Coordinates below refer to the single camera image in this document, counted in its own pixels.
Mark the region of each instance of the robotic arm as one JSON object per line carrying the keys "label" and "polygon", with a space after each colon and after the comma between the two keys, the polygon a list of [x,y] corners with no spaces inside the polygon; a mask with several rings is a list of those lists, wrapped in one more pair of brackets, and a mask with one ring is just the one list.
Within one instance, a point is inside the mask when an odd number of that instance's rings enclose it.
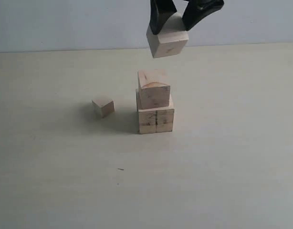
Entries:
{"label": "robotic arm", "polygon": [[[182,16],[187,31],[208,15],[222,9],[224,0],[185,0],[188,5]],[[150,28],[154,35],[160,33],[167,20],[177,12],[173,0],[151,0]]]}

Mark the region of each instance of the large wooden block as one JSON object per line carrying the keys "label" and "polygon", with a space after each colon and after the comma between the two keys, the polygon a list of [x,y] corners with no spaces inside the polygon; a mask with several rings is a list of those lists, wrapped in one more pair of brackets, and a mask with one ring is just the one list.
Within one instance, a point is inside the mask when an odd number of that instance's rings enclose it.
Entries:
{"label": "large wooden block", "polygon": [[107,96],[98,96],[92,102],[95,110],[102,118],[115,111],[114,101]]}
{"label": "large wooden block", "polygon": [[142,109],[139,90],[136,89],[136,103],[141,134],[171,132],[173,130],[174,104],[171,96],[167,107]]}
{"label": "large wooden block", "polygon": [[170,85],[164,70],[138,71],[138,86],[142,109],[169,106]]}
{"label": "large wooden block", "polygon": [[189,40],[188,32],[179,13],[173,14],[157,35],[152,33],[149,26],[146,37],[153,58],[177,55]]}

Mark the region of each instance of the white wall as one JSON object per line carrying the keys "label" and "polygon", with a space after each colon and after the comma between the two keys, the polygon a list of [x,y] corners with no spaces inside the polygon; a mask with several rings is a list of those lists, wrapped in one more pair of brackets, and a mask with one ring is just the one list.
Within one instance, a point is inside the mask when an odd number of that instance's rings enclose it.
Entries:
{"label": "white wall", "polygon": [[[0,52],[147,47],[149,12],[149,0],[0,0]],[[293,0],[226,0],[189,36],[191,46],[293,42]]]}

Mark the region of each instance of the small wooden cube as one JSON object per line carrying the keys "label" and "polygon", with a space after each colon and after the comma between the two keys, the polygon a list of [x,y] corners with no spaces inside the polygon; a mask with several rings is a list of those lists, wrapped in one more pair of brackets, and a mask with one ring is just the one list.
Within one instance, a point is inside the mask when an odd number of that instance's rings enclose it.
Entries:
{"label": "small wooden cube", "polygon": [[188,32],[179,13],[173,14],[157,35],[152,33],[149,26],[146,37],[153,58],[177,55],[189,40]]}
{"label": "small wooden cube", "polygon": [[142,109],[169,106],[170,85],[165,70],[138,71],[138,86]]}
{"label": "small wooden cube", "polygon": [[96,112],[102,117],[115,111],[114,101],[107,96],[99,96],[92,100]]}
{"label": "small wooden cube", "polygon": [[136,89],[136,104],[141,134],[171,132],[173,130],[174,104],[171,96],[167,107],[142,109],[139,90]]}

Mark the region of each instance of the table surface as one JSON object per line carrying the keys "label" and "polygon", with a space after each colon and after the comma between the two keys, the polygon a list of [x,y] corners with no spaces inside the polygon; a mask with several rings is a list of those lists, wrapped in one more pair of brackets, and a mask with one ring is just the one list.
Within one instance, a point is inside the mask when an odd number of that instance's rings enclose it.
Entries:
{"label": "table surface", "polygon": [[[139,69],[171,133],[139,135]],[[108,95],[116,112],[94,115]],[[293,43],[0,53],[0,229],[293,229]]]}

